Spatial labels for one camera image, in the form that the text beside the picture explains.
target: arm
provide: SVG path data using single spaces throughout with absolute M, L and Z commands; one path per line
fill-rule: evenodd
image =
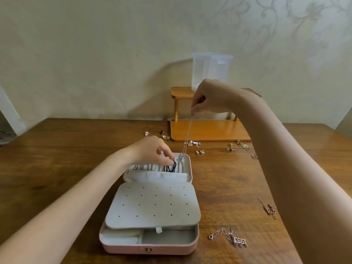
M 0 263 L 60 263 L 103 196 L 130 165 L 172 165 L 173 159 L 170 148 L 156 136 L 110 155 L 2 244 Z
M 196 91 L 192 113 L 231 111 L 250 135 L 281 219 L 304 263 L 352 260 L 352 199 L 303 150 L 256 95 L 215 80 Z

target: pink jewelry box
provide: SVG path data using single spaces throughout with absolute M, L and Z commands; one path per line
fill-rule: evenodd
M 180 154 L 174 155 L 178 162 Z M 99 232 L 106 252 L 187 255 L 196 249 L 201 214 L 190 157 L 183 157 L 184 173 L 158 168 L 125 171 Z

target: transparent box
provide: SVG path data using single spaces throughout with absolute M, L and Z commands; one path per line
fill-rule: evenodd
M 216 53 L 194 53 L 192 90 L 196 91 L 203 79 L 218 79 L 226 82 L 233 56 Z

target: forearm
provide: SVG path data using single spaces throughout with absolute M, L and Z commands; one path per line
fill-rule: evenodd
M 305 263 L 352 259 L 352 199 L 303 150 L 266 103 L 231 104 L 248 131 L 284 225 Z
M 0 263 L 60 263 L 108 189 L 129 166 L 120 150 L 0 247 Z

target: brown tabletop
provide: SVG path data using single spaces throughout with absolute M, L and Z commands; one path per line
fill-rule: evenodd
M 285 124 L 300 145 L 349 195 L 352 194 L 352 140 L 323 124 Z M 0 243 L 70 189 L 109 154 L 144 137 L 168 131 L 166 121 L 47 119 L 0 149 Z M 118 186 L 103 198 L 63 263 L 301 263 L 280 219 L 263 211 L 257 198 L 272 203 L 254 152 L 228 142 L 202 142 L 196 157 L 188 147 L 202 218 L 196 250 L 188 256 L 112 255 L 98 233 Z M 182 143 L 170 142 L 173 152 Z M 248 248 L 207 234 L 233 226 Z

